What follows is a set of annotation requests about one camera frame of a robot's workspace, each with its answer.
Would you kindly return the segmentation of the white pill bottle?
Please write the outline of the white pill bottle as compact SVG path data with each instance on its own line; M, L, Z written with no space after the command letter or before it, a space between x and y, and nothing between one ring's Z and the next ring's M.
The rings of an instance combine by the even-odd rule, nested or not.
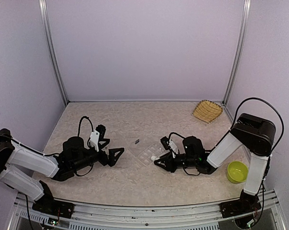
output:
M152 161L156 161L156 160L158 160L159 159L159 157L157 157L157 156L151 156L151 160Z

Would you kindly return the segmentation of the clear plastic pill organizer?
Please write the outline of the clear plastic pill organizer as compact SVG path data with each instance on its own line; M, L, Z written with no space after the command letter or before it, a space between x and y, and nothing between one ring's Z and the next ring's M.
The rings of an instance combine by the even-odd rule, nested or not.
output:
M165 152L161 143L146 137L133 140L128 149L145 166L153 163L151 156L159 157Z

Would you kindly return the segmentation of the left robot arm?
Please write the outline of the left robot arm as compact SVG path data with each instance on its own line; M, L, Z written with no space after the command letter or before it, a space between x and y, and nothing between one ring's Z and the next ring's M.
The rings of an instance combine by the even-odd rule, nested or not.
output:
M48 186L31 178L19 167L63 182L78 176L78 171L85 167L92 168L96 162L114 166L125 150L116 148L105 152L103 149L109 142L93 130L87 148L81 137L74 136L63 143L61 153L44 154L14 140L10 131L3 128L0 130L0 181L38 201L47 213L53 213L58 208L58 202L47 194Z

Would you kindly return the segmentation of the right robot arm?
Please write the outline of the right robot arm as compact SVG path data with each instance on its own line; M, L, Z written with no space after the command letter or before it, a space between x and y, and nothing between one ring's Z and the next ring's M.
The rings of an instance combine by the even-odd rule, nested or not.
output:
M249 150L251 156L247 165L247 177L236 209L245 213L254 206L272 152L276 134L273 122L254 115L242 113L235 124L217 142L213 149L206 150L202 141L195 136L182 138L184 152L181 153L171 136L161 138L166 153L153 155L156 166L168 172L182 168L195 168L199 174L211 175L224 163L233 159L240 149Z

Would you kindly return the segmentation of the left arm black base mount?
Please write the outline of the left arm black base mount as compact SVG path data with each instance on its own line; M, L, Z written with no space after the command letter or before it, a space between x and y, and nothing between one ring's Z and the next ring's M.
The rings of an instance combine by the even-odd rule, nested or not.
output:
M70 219L74 210L74 204L59 201L54 199L52 195L44 194L33 203L32 209L41 213L57 216L58 218Z

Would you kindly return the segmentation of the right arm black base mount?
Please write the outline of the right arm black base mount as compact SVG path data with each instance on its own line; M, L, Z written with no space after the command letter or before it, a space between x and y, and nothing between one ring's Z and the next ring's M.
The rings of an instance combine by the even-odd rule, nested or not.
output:
M262 208L258 195L249 195L241 191L239 199L220 203L223 218L250 213Z

